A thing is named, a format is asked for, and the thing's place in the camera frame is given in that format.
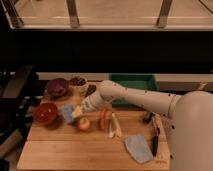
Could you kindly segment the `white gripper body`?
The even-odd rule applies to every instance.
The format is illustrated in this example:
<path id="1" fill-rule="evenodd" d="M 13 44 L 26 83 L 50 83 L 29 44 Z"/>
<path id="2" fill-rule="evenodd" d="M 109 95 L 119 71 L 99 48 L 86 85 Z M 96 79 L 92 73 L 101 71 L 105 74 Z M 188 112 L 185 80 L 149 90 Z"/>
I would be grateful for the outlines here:
<path id="1" fill-rule="evenodd" d="M 102 97 L 99 91 L 95 91 L 82 101 L 82 108 L 84 112 L 93 112 L 108 105 L 109 103 L 110 101 Z"/>

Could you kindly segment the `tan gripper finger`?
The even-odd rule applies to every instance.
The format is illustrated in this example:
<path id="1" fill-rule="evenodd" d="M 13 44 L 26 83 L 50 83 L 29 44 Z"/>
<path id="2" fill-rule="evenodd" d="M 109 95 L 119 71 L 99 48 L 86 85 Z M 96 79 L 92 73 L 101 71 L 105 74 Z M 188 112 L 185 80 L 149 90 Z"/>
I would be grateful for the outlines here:
<path id="1" fill-rule="evenodd" d="M 75 109 L 72 111 L 71 116 L 73 118 L 78 118 L 83 115 L 83 109 L 81 106 L 76 106 Z"/>

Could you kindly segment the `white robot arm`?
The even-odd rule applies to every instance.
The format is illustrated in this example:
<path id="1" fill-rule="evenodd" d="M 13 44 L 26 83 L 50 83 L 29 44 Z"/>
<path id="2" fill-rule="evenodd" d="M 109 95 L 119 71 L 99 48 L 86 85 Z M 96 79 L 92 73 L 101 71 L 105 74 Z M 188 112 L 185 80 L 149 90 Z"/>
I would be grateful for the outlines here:
<path id="1" fill-rule="evenodd" d="M 178 95 L 104 80 L 80 105 L 88 113 L 117 99 L 172 120 L 174 130 L 168 143 L 173 156 L 171 171 L 213 171 L 213 93 L 191 91 Z"/>

